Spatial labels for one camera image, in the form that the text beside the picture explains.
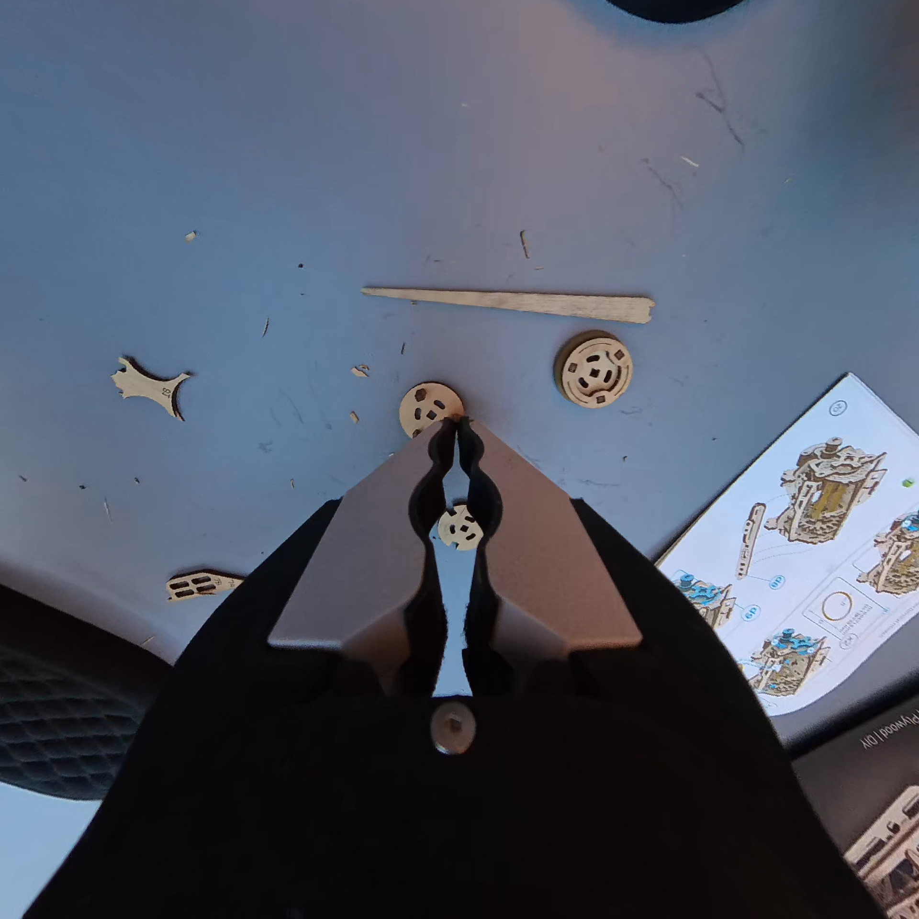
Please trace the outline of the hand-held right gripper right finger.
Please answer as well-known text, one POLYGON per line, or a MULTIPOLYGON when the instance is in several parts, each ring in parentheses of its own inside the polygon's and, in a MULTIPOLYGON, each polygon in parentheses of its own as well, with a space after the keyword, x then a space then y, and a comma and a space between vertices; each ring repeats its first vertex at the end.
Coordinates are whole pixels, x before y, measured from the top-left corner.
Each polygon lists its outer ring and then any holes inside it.
POLYGON ((458 444, 483 532, 462 652, 471 692, 509 695, 546 661, 639 646, 639 627, 568 494, 481 422, 462 420, 458 444))

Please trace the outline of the slotted wooden scrap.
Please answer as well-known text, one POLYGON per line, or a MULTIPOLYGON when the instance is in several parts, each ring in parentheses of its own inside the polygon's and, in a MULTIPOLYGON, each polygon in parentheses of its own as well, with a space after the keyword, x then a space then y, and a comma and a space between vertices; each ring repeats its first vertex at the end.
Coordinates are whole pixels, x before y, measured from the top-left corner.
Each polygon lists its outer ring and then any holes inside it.
POLYGON ((180 573, 167 581, 168 599, 178 602, 222 594, 236 589, 244 581, 242 576, 213 570, 180 573))

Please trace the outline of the wooden disc with pegs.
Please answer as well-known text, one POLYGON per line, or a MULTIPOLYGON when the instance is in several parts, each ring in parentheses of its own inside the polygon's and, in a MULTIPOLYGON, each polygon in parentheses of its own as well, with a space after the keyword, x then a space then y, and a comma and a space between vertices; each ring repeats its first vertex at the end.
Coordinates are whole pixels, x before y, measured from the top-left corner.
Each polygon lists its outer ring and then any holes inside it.
POLYGON ((445 419, 458 420, 465 416, 460 396, 449 386, 426 381, 413 386, 399 406, 399 422, 410 438, 445 419))

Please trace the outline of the tapered wooden stick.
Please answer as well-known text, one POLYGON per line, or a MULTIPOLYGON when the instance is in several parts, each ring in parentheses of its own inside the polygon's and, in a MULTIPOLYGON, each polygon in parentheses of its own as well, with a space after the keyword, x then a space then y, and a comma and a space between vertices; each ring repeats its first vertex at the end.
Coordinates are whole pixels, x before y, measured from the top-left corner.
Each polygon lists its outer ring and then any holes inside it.
POLYGON ((410 302, 442 303, 532 314, 647 324, 655 302, 649 297, 575 295, 509 291, 434 291, 363 287, 367 296, 410 302))

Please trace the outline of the grey desk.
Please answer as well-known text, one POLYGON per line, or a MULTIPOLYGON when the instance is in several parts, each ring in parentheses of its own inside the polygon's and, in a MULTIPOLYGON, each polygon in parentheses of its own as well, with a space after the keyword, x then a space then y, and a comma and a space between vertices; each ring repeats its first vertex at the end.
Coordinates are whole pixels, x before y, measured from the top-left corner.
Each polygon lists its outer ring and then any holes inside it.
POLYGON ((2 585, 167 661, 220 602, 167 577, 251 572, 414 382, 653 558, 847 371, 917 427, 917 2, 2 2, 2 585))

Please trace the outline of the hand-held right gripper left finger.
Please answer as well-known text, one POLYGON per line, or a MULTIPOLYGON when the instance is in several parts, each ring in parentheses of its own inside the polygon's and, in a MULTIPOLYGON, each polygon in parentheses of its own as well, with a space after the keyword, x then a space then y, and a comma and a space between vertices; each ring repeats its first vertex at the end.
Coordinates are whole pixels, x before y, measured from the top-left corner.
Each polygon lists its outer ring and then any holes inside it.
POLYGON ((446 508, 456 430, 434 423, 343 496, 270 645, 337 651, 389 693, 432 695, 447 619, 429 533, 446 508))

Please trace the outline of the black mesh chair seat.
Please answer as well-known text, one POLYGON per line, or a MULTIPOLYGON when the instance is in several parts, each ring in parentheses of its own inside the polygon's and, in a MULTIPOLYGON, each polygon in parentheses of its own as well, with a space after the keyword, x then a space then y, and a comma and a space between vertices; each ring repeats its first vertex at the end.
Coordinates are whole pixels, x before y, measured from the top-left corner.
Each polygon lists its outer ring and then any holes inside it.
POLYGON ((1 587, 1 780, 100 800, 172 671, 102 628, 1 587))

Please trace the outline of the thick wooden wheel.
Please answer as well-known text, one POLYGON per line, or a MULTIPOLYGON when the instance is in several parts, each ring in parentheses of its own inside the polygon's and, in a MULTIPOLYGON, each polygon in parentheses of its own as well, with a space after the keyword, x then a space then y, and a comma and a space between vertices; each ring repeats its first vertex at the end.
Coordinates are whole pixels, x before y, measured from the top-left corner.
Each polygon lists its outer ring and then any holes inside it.
POLYGON ((587 409, 611 406, 630 384, 634 364, 628 348, 615 336, 591 330, 569 339, 554 364, 560 393, 587 409))

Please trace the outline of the notched wooden disc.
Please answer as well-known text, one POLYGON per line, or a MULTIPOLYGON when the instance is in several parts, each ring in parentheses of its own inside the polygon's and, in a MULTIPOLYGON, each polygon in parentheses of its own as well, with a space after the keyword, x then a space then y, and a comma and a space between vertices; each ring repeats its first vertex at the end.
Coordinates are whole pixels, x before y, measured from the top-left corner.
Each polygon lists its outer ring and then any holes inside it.
POLYGON ((437 523, 439 539, 458 551, 476 550, 483 530, 466 503, 447 508, 437 523))

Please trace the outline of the star-shaped wooden scrap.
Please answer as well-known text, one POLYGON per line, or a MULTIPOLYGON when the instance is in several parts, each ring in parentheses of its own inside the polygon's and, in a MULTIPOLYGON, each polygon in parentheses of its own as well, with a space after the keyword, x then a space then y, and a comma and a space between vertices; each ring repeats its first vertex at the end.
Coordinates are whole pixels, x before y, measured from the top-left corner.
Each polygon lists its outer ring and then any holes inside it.
POLYGON ((111 375, 121 397, 143 397, 149 399, 167 410, 167 413, 183 421, 178 408, 178 388, 180 384, 191 379, 192 375, 183 372, 171 379, 156 378, 140 368, 136 362, 128 357, 118 358, 121 367, 111 375))

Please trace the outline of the instruction booklet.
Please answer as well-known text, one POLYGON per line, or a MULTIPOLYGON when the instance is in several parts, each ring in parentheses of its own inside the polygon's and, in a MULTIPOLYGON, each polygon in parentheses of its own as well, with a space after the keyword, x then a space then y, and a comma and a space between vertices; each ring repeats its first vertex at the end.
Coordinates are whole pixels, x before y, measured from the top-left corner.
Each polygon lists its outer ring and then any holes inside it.
POLYGON ((917 615, 918 439, 847 374, 661 557, 771 717, 917 615))

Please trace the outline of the black puzzle kit box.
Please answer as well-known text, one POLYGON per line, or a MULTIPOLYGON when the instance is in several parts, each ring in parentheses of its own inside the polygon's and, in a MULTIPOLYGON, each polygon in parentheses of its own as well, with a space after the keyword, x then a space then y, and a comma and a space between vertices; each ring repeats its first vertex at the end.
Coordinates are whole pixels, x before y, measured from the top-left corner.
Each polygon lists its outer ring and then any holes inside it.
POLYGON ((918 916, 918 696, 799 757, 798 780, 891 918, 918 916))

